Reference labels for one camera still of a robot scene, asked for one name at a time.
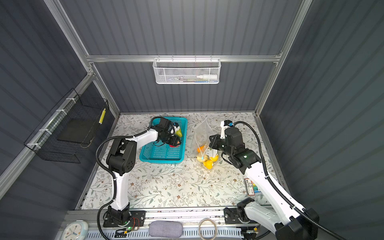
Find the green toy pear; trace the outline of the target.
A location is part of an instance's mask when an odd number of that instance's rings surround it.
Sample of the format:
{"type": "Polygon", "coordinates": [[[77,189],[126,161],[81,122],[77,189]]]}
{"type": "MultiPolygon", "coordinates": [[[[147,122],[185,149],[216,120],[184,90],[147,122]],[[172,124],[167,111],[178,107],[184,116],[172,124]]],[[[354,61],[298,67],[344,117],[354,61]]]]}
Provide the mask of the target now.
{"type": "Polygon", "coordinates": [[[183,137],[183,134],[182,134],[182,131],[181,131],[181,128],[180,128],[180,127],[178,127],[178,128],[176,129],[175,134],[176,134],[178,137],[180,137],[180,138],[183,137]]]}

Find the yellow toy lemon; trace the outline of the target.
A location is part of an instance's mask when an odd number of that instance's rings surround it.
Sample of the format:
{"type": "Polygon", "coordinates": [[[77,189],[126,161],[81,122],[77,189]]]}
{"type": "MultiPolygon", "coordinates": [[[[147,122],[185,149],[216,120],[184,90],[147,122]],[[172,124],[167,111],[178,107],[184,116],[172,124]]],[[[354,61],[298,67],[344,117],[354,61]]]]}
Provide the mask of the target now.
{"type": "Polygon", "coordinates": [[[210,161],[216,162],[219,159],[219,155],[216,154],[214,157],[210,157],[210,161]]]}

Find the clear zip top bag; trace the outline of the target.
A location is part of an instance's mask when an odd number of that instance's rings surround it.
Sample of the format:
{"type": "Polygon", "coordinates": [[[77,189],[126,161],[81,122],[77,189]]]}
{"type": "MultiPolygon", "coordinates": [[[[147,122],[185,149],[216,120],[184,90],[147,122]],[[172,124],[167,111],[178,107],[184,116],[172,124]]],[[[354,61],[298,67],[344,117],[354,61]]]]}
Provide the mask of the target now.
{"type": "Polygon", "coordinates": [[[210,157],[214,157],[216,154],[218,154],[218,151],[217,150],[214,150],[212,149],[211,147],[209,147],[210,145],[210,139],[209,137],[211,135],[213,135],[214,132],[212,130],[212,128],[210,127],[209,123],[208,123],[208,118],[205,118],[203,121],[201,121],[196,129],[195,129],[195,133],[194,133],[194,136],[193,136],[193,140],[192,140],[192,143],[191,143],[191,150],[192,150],[192,154],[195,155],[196,157],[196,160],[197,160],[197,155],[198,155],[198,152],[197,152],[197,148],[198,147],[201,147],[201,146],[206,146],[206,149],[204,152],[202,152],[201,154],[202,155],[206,155],[208,156],[209,158],[210,157]]]}

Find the yellow toy pepper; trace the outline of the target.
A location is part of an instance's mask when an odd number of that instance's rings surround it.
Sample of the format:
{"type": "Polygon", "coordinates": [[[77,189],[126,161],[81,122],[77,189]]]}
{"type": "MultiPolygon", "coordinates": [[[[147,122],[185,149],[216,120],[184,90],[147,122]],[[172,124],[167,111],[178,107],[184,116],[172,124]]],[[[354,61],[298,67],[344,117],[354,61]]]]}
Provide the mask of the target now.
{"type": "Polygon", "coordinates": [[[203,165],[208,169],[211,170],[213,168],[214,162],[212,160],[207,160],[203,163],[203,165]]]}

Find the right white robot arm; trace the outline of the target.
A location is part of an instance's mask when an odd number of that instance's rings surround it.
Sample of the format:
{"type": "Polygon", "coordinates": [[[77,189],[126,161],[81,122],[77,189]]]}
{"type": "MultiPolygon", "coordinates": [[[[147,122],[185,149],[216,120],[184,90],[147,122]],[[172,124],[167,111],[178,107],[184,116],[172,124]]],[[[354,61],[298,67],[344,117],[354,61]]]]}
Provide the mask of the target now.
{"type": "Polygon", "coordinates": [[[315,210],[306,209],[269,174],[264,155],[256,154],[246,147],[237,125],[238,122],[222,121],[221,134],[209,137],[210,148],[220,151],[222,156],[227,156],[225,161],[255,183],[274,209],[272,213],[248,198],[237,206],[239,220],[261,224],[278,240],[315,240],[319,230],[337,240],[343,239],[322,226],[315,210]]]}

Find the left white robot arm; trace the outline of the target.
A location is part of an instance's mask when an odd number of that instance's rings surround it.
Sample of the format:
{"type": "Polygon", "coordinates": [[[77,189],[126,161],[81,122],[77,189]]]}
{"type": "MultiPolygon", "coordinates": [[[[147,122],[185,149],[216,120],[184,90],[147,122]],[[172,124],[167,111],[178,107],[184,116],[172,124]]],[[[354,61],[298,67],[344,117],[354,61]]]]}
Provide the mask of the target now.
{"type": "Polygon", "coordinates": [[[96,150],[97,164],[108,172],[113,180],[112,199],[101,209],[108,208],[108,220],[115,225],[125,227],[134,218],[130,214],[127,192],[129,172],[135,166],[137,149],[152,142],[162,142],[174,148],[179,147],[183,143],[180,125],[164,117],[153,117],[143,132],[132,136],[109,137],[102,141],[96,150]],[[99,158],[99,151],[104,144],[110,141],[112,145],[106,163],[103,164],[99,158]]]}

